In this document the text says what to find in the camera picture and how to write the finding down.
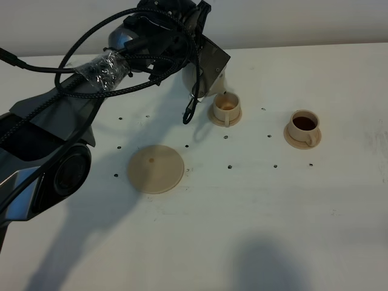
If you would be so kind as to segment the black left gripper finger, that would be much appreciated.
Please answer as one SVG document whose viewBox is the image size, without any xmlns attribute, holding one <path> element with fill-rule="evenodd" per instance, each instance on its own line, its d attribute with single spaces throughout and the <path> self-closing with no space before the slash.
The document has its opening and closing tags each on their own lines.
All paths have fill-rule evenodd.
<svg viewBox="0 0 388 291">
<path fill-rule="evenodd" d="M 198 38 L 203 33 L 207 15 L 211 12 L 211 5 L 205 1 L 200 1 L 199 4 L 193 1 L 188 3 L 187 29 L 193 38 Z"/>
</svg>

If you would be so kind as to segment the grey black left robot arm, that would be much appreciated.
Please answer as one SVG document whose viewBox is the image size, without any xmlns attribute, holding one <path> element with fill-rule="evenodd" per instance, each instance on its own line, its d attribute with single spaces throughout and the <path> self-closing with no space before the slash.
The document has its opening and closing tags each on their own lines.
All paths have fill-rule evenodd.
<svg viewBox="0 0 388 291">
<path fill-rule="evenodd" d="M 86 180 L 92 122 L 107 98 L 189 75 L 188 124 L 230 57 L 204 36 L 205 1 L 141 1 L 85 33 L 57 68 L 35 67 L 1 50 L 1 60 L 54 76 L 47 93 L 1 116 L 1 229 L 27 221 L 75 193 Z"/>
</svg>

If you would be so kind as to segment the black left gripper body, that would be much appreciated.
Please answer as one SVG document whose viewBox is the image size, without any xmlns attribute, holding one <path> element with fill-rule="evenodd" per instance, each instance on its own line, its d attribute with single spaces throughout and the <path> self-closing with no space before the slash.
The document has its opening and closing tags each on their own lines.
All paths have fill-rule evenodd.
<svg viewBox="0 0 388 291">
<path fill-rule="evenodd" d="M 199 69 L 214 71 L 214 69 L 226 68 L 230 56 L 224 50 L 203 34 L 195 40 L 199 51 Z"/>
</svg>

